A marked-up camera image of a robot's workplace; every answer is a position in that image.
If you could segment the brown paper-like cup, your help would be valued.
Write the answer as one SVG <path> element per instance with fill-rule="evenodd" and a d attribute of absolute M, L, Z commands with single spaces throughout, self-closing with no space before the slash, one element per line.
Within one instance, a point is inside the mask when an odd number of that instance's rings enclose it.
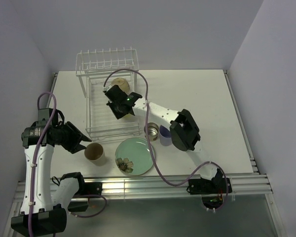
<path fill-rule="evenodd" d="M 103 166 L 106 163 L 104 148 L 99 143 L 91 143 L 84 150 L 84 156 L 87 160 L 97 166 Z"/>

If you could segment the beige ceramic bowl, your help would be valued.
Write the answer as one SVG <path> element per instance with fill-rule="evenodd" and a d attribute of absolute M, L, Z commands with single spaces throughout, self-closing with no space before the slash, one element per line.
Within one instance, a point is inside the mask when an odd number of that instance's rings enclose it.
<path fill-rule="evenodd" d="M 111 85 L 118 85 L 118 87 L 125 93 L 129 93 L 130 85 L 125 78 L 115 78 L 111 82 Z"/>

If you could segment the pale yellow mug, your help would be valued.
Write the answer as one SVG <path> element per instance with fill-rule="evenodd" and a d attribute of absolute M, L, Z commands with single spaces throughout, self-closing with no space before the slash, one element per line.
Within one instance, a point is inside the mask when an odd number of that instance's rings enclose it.
<path fill-rule="evenodd" d="M 126 114 L 125 116 L 122 117 L 123 119 L 134 119 L 135 116 L 132 114 Z"/>

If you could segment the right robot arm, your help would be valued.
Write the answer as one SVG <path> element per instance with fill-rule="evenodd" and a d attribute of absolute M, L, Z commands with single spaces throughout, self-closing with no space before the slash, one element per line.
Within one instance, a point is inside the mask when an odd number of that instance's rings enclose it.
<path fill-rule="evenodd" d="M 169 129 L 171 134 L 172 144 L 182 152 L 191 152 L 193 155 L 199 153 L 201 148 L 198 146 L 201 136 L 199 134 L 199 127 L 197 126 L 192 114 L 186 110 L 175 111 L 167 109 L 163 106 L 152 103 L 148 100 L 148 86 L 146 86 L 145 96 L 131 92 L 126 94 L 117 85 L 104 87 L 103 93 L 108 98 L 107 106 L 111 109 L 114 116 L 117 119 L 121 119 L 125 115 L 131 114 L 133 116 L 140 116 L 145 118 L 144 130 L 148 132 L 148 118 L 151 115 L 156 119 L 161 126 Z M 168 185 L 173 187 L 181 186 L 187 183 L 191 177 L 202 167 L 206 165 L 215 166 L 215 173 L 212 176 L 207 177 L 204 180 L 204 188 L 208 192 L 215 192 L 220 186 L 220 179 L 225 179 L 227 185 L 227 180 L 222 168 L 215 162 L 205 161 L 200 164 L 192 173 L 180 183 L 171 183 L 165 176 L 161 173 L 155 159 L 155 155 L 152 152 L 150 139 L 147 137 L 148 151 L 150 159 L 155 167 L 160 178 Z M 133 174 L 134 167 L 130 166 L 131 161 L 127 159 L 124 161 L 123 158 L 116 159 L 116 165 L 121 172 L 125 174 Z"/>

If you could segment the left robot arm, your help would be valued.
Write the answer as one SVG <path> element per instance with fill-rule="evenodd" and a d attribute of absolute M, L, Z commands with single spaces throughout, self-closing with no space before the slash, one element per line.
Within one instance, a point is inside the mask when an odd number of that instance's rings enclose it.
<path fill-rule="evenodd" d="M 18 216 L 11 218 L 11 228 L 25 237 L 63 232 L 68 206 L 73 197 L 86 192 L 80 172 L 64 174 L 56 192 L 51 192 L 51 160 L 55 146 L 71 154 L 85 150 L 81 142 L 91 139 L 78 130 L 57 109 L 38 110 L 38 119 L 21 135 L 26 158 L 26 182 Z"/>

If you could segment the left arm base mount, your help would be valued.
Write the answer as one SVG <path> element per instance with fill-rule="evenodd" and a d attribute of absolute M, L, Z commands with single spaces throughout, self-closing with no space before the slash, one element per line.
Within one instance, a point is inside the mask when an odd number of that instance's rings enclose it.
<path fill-rule="evenodd" d="M 75 194 L 68 206 L 69 212 L 85 212 L 90 203 L 90 197 L 83 201 L 80 196 L 90 196 L 90 195 L 101 195 L 102 193 L 102 183 L 101 182 L 87 182 L 84 184 L 84 189 L 82 192 Z"/>

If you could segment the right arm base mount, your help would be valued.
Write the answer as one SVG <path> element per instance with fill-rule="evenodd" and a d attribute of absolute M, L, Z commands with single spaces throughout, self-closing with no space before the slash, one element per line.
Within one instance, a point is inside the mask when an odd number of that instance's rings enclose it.
<path fill-rule="evenodd" d="M 219 181 L 206 180 L 203 178 L 190 179 L 186 191 L 191 195 L 215 195 L 215 194 L 230 194 L 232 187 L 230 179 L 227 178 L 227 183 L 222 178 Z"/>

